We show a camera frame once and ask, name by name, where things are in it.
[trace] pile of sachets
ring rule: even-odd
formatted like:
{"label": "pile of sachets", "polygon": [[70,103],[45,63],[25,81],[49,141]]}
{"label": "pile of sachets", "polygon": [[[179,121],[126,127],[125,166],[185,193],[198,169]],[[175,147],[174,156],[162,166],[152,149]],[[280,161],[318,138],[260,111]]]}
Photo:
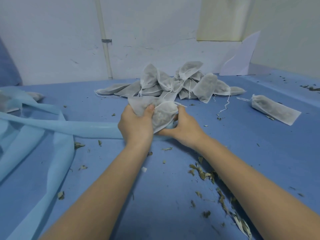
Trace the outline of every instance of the pile of sachets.
{"label": "pile of sachets", "polygon": [[180,99],[196,99],[208,103],[211,96],[233,96],[245,92],[239,87],[230,87],[212,73],[203,74],[199,69],[201,61],[189,61],[181,66],[174,77],[158,70],[149,64],[143,70],[140,80],[132,84],[119,83],[95,92],[101,95],[114,94],[121,97],[153,96],[165,101],[174,101],[179,95]]}

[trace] beige panel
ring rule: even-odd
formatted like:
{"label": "beige panel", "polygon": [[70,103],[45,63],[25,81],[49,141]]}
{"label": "beige panel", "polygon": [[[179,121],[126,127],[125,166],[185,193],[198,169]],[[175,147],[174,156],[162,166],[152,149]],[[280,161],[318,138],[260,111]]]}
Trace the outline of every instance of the beige panel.
{"label": "beige panel", "polygon": [[202,0],[197,40],[242,41],[251,0]]}
{"label": "beige panel", "polygon": [[320,78],[320,0],[256,0],[244,37],[261,31],[252,62]]}

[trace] forearm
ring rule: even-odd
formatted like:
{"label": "forearm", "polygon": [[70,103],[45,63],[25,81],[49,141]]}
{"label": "forearm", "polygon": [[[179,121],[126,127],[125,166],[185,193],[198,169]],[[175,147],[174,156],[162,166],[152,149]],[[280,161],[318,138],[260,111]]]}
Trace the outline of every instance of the forearm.
{"label": "forearm", "polygon": [[108,239],[150,145],[128,143],[42,240]]}
{"label": "forearm", "polygon": [[316,213],[225,146],[205,137],[197,151],[228,186],[264,239],[318,238],[320,217]]}

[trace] hand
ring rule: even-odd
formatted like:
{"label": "hand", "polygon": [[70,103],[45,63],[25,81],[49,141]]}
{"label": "hand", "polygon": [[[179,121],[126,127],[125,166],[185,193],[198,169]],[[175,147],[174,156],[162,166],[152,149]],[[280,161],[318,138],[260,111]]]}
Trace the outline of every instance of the hand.
{"label": "hand", "polygon": [[143,116],[135,115],[134,110],[128,104],[121,114],[118,128],[126,143],[150,144],[153,139],[152,115],[155,106],[150,104],[143,113]]}
{"label": "hand", "polygon": [[178,125],[174,129],[162,129],[158,132],[161,136],[170,136],[182,145],[197,150],[197,146],[207,135],[201,129],[194,117],[190,116],[183,106],[178,106]]}

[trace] person's right hand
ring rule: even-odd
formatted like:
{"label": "person's right hand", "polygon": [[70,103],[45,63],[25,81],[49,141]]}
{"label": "person's right hand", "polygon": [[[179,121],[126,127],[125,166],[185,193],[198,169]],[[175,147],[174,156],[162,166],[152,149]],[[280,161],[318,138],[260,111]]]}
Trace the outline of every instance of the person's right hand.
{"label": "person's right hand", "polygon": [[202,139],[207,137],[206,133],[201,129],[198,122],[186,112],[183,106],[178,106],[178,125],[174,129],[162,129],[158,135],[169,136],[178,140],[181,144],[194,150],[201,143]]}

